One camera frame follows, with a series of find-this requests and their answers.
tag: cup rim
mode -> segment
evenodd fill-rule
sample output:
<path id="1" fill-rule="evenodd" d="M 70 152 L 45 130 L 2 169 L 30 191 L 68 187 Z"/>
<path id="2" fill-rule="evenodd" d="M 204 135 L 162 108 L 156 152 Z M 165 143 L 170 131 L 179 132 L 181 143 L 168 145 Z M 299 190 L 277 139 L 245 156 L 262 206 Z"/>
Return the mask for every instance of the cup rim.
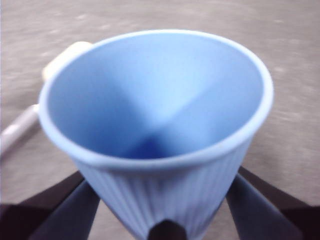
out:
<path id="1" fill-rule="evenodd" d="M 49 93 L 55 79 L 68 67 L 74 60 L 86 55 L 89 52 L 98 50 L 100 47 L 116 42 L 118 40 L 127 39 L 131 37 L 141 35 L 153 35 L 153 34 L 183 34 L 193 35 L 203 38 L 209 38 L 215 41 L 219 41 L 222 44 L 228 45 L 244 56 L 251 60 L 252 64 L 258 70 L 262 80 L 262 98 L 255 110 L 254 114 L 243 124 L 238 130 L 227 136 L 226 138 L 199 150 L 184 153 L 181 155 L 162 157 L 162 158 L 124 158 L 112 155 L 106 155 L 95 152 L 88 148 L 85 148 L 64 136 L 60 130 L 55 126 L 51 120 L 48 110 Z M 39 96 L 39 120 L 44 132 L 61 150 L 66 152 L 76 162 L 80 162 L 99 169 L 108 169 L 114 171 L 125 172 L 150 172 L 161 170 L 173 170 L 177 168 L 187 168 L 198 166 L 210 161 L 214 161 L 218 157 L 226 155 L 228 152 L 235 149 L 237 146 L 244 143 L 251 138 L 259 127 L 263 124 L 264 120 L 269 114 L 269 111 L 273 104 L 274 89 L 272 78 L 265 64 L 249 49 L 243 45 L 230 40 L 228 38 L 214 35 L 211 33 L 205 33 L 194 30 L 181 30 L 181 29 L 157 29 L 157 30 L 144 30 L 127 34 L 114 36 L 98 43 L 95 43 L 89 50 L 78 54 L 73 57 L 63 67 L 57 71 L 52 77 L 48 79 L 44 87 L 42 88 Z"/>

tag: gray carpet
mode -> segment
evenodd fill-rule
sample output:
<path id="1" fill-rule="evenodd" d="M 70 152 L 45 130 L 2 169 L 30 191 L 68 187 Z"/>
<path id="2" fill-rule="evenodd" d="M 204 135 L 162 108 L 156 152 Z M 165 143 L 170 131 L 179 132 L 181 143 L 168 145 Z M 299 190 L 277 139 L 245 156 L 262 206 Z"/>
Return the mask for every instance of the gray carpet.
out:
<path id="1" fill-rule="evenodd" d="M 275 88 L 244 166 L 320 204 L 320 2 L 307 0 L 2 0 L 1 129 L 37 102 L 41 70 L 68 45 L 146 29 L 225 36 L 255 52 Z M 76 170 L 36 126 L 1 159 L 1 201 L 18 203 Z M 100 205 L 90 240 L 133 239 Z M 224 203 L 205 240 L 236 240 Z"/>

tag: white cylindrical object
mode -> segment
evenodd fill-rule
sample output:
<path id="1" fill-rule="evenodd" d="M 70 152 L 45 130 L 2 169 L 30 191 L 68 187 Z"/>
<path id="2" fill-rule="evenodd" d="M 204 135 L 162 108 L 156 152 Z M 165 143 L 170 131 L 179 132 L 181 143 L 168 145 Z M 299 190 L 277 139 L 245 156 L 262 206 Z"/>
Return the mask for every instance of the white cylindrical object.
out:
<path id="1" fill-rule="evenodd" d="M 4 154 L 25 132 L 38 122 L 38 104 L 29 106 L 1 133 L 1 155 Z"/>

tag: plastic cup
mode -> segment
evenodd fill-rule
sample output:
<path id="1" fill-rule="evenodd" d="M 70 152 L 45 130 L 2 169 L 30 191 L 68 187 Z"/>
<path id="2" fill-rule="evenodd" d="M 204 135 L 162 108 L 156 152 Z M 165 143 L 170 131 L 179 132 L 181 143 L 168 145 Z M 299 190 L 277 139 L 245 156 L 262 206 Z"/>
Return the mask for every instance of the plastic cup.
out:
<path id="1" fill-rule="evenodd" d="M 43 87 L 39 116 L 136 239 L 171 220 L 198 240 L 272 101 L 267 68 L 242 45 L 149 30 L 71 60 Z"/>

